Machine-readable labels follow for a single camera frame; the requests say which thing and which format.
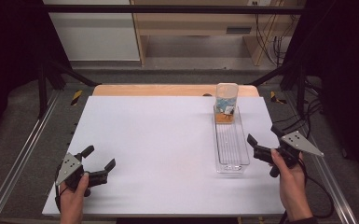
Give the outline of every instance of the clear plastic container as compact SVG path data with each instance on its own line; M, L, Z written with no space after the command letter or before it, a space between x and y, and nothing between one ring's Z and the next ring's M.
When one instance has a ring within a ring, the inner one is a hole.
M242 128L240 109L237 107L235 110L232 123L216 123L214 118L213 126L217 172L221 174L243 173L250 161Z

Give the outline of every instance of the white tabletop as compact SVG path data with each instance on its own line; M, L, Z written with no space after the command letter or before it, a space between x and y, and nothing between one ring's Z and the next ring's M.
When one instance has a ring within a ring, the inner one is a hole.
M87 171L117 166L108 183L91 189L84 213L102 217L211 217L281 214L279 179L253 158L243 174L215 169L214 97L91 96L68 151L95 151L83 160ZM261 97L239 97L245 136L277 147ZM55 191L44 215L58 216Z

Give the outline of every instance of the white cabinet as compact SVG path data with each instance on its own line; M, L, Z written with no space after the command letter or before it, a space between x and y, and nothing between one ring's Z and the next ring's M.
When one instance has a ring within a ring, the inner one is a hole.
M128 0L44 0L45 4L128 5ZM49 13L69 61L139 61L132 14Z
M131 0L133 5L246 7L251 0ZM266 7L302 7L305 1L271 0ZM274 36L291 36L299 16L254 14L134 14L141 61L151 35L242 35L254 65L260 65Z

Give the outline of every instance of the finger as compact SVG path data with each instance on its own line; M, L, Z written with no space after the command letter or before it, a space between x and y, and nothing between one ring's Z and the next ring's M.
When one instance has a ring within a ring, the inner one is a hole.
M273 148L271 150L271 157L272 157L272 160L274 161L275 165L278 167L281 175L290 174L289 168L287 167L286 163L284 162L281 154L275 148Z
M84 192L86 191L88 186L89 186L89 173L84 173L79 181L79 184L77 185L75 194L83 198Z

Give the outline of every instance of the black cable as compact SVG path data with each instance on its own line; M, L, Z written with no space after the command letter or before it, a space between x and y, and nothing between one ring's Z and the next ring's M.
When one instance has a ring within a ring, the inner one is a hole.
M263 35L264 35L264 36L267 36L266 33L265 33L266 27L267 27L267 25L269 24L269 21L271 21L271 18L272 18L272 17L274 17L274 20L275 20L276 15L273 14L273 15L270 15L270 16L269 16L269 19L267 20L266 24L265 24L264 27L263 27Z
M284 121L290 120L290 119L292 119L292 118L295 118L296 116L297 116L297 115L294 115L294 116L289 117L289 118L287 118L287 119L280 119L280 120L276 120L276 121L273 121L272 123L284 122Z
M280 49L280 48L278 48L278 51L276 51L276 50L275 50L275 41L276 41L276 40L277 40L277 37L275 36L275 37L274 37L274 44L273 44L273 46L272 46L272 47L273 47L273 49L274 49L274 54L275 54L275 57L277 57L277 67L278 67L278 66L279 66L279 64L280 64L280 63L279 63L279 59L280 59L280 56L281 56L281 55L280 55L280 51L281 51L281 49Z
M284 211L281 220L279 221L279 224L284 224L286 222L286 219L287 219L287 212Z
M310 137L310 133L311 133L311 116L307 116L307 124L308 124L308 130L307 130L306 138L308 139Z
M261 45L260 40L258 39L258 36L260 35L261 37L261 41L263 42L263 45ZM268 55L267 53L267 49L266 49L266 42L263 40L263 36L260 33L260 30L258 28L258 14L255 14L255 38L257 40L258 45L260 46L260 48L264 51L264 53L266 55Z
M306 169L306 167L305 167L305 162L304 162L300 157L298 157L297 163L298 163L298 165L300 165L301 170L302 170L303 173L304 173L304 179L305 179L304 182L305 182L305 184L307 184L308 173L307 173L307 169Z
M62 167L62 163L60 163L58 166L57 166L57 170L56 170L56 173L55 173L55 178L54 178L54 182L57 181L57 177L58 177L58 174L61 170L61 167ZM55 191L56 191L56 196L59 196L60 193L59 193L59 188L56 184L54 184L55 186Z
M309 106L308 106L308 109L307 109L307 112L305 113L305 118L311 116L313 113L315 113L315 112L319 109L319 108L318 108L317 110L312 111L316 106L321 105L321 104L319 103L319 104L314 105L313 107L311 107L311 105L314 104L314 103L317 102L317 101L319 101L319 99L315 99L315 100L313 100L313 101L310 102L310 104L309 104ZM298 119L296 122L292 123L292 124L289 125L288 127L283 128L283 131L286 131L286 130L288 130L288 129L294 127L296 124L298 124L298 123L301 122L302 120L304 120L304 119Z
M333 202L333 197L331 196L331 194L328 192L328 190L318 181L316 181L314 178L308 176L308 179L311 180L313 183L315 183L319 188L321 188L324 193L327 195L327 198L330 202L330 211L326 214L326 215L314 215L315 217L318 218L327 218L327 217L331 217L331 215L333 215L334 213L334 202Z
M289 34L289 31L292 30L294 24L295 24L295 21L292 20L292 22L290 23L290 25L289 25L289 26L286 28L286 30L283 32L281 41L283 41L283 39L287 36L287 34Z
M63 191L61 191L60 197L61 197L61 195L63 194L63 192L66 191L68 188L69 188L69 187L66 187Z
M320 110L320 109L322 108L320 104L318 104L318 105L316 105L316 106L319 106L319 107L316 108L315 110L311 111L310 114L309 114L309 116L313 115L315 112L317 112L318 110ZM304 119L299 119L299 120L296 121L294 124L290 125L290 127L287 127L287 129L293 127L294 125L296 125L297 123L299 123L299 122L301 122L301 121L304 121L304 122L301 123L301 125L299 125L299 126L297 126L296 128L294 128L293 130L297 130L297 129L301 128L302 126L304 126L304 125L307 123L306 120L304 120Z
M275 36L273 41L274 54L276 57L279 57L280 59L284 59L284 57L281 57L281 54L286 54L286 52L281 52L281 44L282 44L282 37L280 36L279 39L277 39L277 36Z

